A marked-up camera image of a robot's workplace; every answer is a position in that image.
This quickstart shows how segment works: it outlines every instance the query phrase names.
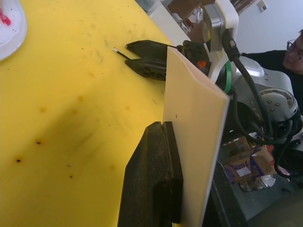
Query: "white wall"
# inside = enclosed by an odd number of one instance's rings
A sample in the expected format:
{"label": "white wall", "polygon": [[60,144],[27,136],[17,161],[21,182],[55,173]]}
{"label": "white wall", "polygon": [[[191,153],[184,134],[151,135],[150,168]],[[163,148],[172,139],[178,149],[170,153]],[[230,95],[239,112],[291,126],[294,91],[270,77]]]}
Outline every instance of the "white wall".
{"label": "white wall", "polygon": [[285,50],[286,42],[303,29],[303,0],[264,0],[268,8],[264,12],[258,2],[240,15],[236,38],[240,52]]}

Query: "wall switch plate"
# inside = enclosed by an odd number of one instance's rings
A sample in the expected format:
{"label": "wall switch plate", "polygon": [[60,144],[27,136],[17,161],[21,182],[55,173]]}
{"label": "wall switch plate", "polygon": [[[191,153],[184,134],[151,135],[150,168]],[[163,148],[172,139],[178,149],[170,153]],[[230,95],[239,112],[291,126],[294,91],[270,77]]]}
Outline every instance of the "wall switch plate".
{"label": "wall switch plate", "polygon": [[267,5],[265,4],[265,2],[262,0],[261,2],[259,2],[258,4],[259,9],[261,10],[261,12],[264,12],[267,9]]}

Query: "black shirt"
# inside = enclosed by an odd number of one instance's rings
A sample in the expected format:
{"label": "black shirt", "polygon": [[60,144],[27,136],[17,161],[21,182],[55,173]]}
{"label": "black shirt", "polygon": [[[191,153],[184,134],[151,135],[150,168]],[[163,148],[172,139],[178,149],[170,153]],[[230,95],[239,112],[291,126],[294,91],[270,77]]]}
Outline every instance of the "black shirt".
{"label": "black shirt", "polygon": [[258,62],[263,68],[283,72],[290,78],[300,112],[303,114],[303,75],[296,74],[283,67],[286,51],[268,51],[265,53],[243,53],[242,55]]}

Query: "eyeglasses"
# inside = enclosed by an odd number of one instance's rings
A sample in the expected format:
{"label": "eyeglasses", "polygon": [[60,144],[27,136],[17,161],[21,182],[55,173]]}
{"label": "eyeglasses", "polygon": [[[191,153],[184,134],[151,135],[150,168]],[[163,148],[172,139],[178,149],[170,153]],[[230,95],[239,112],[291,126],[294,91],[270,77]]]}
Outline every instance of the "eyeglasses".
{"label": "eyeglasses", "polygon": [[295,43],[293,43],[292,41],[294,40],[291,40],[291,41],[288,41],[287,42],[287,51],[288,52],[294,52],[294,60],[295,61],[298,61],[300,59],[303,59],[303,54],[301,54],[299,51],[300,49],[298,49],[298,47],[296,46]]}

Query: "beige board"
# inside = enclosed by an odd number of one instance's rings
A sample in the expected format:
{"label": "beige board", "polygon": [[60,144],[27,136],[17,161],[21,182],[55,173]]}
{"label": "beige board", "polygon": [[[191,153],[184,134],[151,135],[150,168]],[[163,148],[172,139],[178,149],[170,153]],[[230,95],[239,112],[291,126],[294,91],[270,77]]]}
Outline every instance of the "beige board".
{"label": "beige board", "polygon": [[168,49],[163,121],[173,122],[182,165],[182,226],[202,225],[228,104],[205,74]]}

